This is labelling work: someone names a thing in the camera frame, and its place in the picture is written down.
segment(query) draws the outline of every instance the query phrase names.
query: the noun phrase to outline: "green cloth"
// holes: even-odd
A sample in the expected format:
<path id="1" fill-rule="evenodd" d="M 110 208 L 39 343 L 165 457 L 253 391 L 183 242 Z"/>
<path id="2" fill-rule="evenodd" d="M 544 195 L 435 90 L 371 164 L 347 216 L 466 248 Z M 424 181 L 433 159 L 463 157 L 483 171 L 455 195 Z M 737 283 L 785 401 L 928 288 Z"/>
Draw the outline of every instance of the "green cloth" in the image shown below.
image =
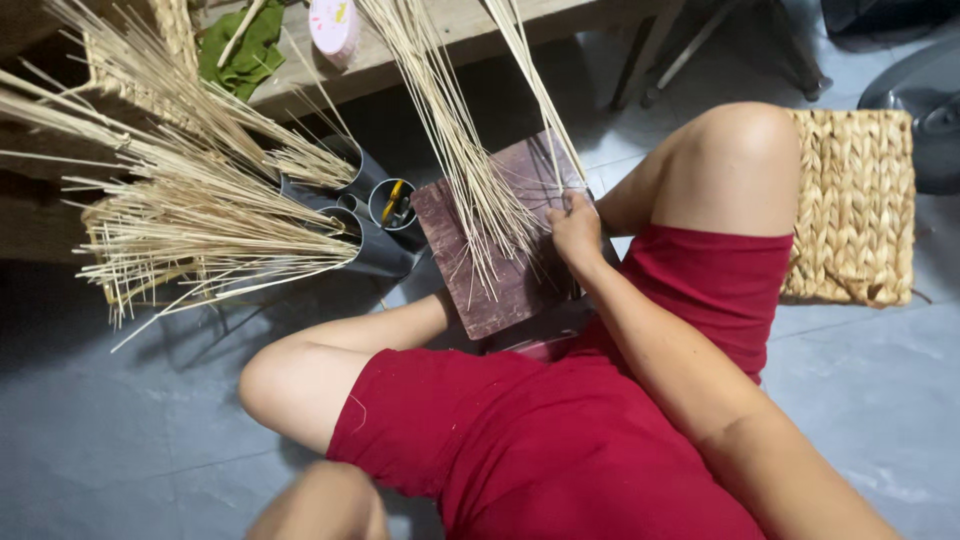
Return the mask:
<path id="1" fill-rule="evenodd" d="M 217 60 L 249 9 L 226 14 L 207 28 L 199 56 L 200 76 L 244 101 L 249 100 L 257 85 L 286 60 L 276 48 L 283 22 L 283 4 L 280 0 L 268 0 L 247 27 L 247 32 L 233 45 L 233 52 L 224 67 L 217 67 Z"/>

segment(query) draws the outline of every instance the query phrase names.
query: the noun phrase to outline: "red shorts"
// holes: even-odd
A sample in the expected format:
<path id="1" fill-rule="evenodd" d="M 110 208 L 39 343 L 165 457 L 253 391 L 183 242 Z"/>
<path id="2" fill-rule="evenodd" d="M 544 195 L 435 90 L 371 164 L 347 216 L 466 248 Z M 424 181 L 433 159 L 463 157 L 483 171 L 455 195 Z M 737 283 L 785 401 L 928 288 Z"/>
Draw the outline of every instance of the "red shorts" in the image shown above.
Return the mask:
<path id="1" fill-rule="evenodd" d="M 620 272 L 751 378 L 766 361 L 792 236 L 651 226 Z M 438 500 L 449 538 L 760 538 L 595 319 L 561 361 L 383 351 L 327 457 Z"/>

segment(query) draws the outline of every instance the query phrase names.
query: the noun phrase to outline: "woven seat cushion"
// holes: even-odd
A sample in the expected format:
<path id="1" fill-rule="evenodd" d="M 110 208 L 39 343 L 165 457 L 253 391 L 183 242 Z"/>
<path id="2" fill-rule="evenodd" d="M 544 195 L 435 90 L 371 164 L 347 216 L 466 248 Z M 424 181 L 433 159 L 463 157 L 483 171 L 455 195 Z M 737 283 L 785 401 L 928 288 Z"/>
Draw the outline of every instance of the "woven seat cushion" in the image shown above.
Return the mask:
<path id="1" fill-rule="evenodd" d="M 910 302 L 914 170 L 902 110 L 792 110 L 801 134 L 800 203 L 785 303 Z"/>

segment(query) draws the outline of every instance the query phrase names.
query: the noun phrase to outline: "pink container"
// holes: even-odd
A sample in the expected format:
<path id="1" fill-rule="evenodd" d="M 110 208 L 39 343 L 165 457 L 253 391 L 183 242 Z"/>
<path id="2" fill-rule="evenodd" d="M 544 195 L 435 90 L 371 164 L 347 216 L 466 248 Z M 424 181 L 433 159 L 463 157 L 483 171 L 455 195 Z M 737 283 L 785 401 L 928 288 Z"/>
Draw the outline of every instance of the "pink container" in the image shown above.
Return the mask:
<path id="1" fill-rule="evenodd" d="M 308 22 L 317 49 L 337 68 L 347 69 L 360 40 L 353 0 L 313 0 Z"/>

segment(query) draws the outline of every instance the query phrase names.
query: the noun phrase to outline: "person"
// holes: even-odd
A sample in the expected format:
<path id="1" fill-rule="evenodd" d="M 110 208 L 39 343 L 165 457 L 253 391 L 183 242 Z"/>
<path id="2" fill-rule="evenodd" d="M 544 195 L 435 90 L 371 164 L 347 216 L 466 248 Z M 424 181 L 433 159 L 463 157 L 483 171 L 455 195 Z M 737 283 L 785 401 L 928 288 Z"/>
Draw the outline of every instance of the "person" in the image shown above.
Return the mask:
<path id="1" fill-rule="evenodd" d="M 448 538 L 898 538 L 757 386 L 799 177 L 789 116 L 742 103 L 595 206 L 567 192 L 553 242 L 597 316 L 554 363 L 418 349 L 456 321 L 443 292 L 266 347 L 244 407 L 330 461 L 250 538 L 386 537 L 367 475 L 436 499 Z M 636 236 L 619 268 L 601 223 Z"/>

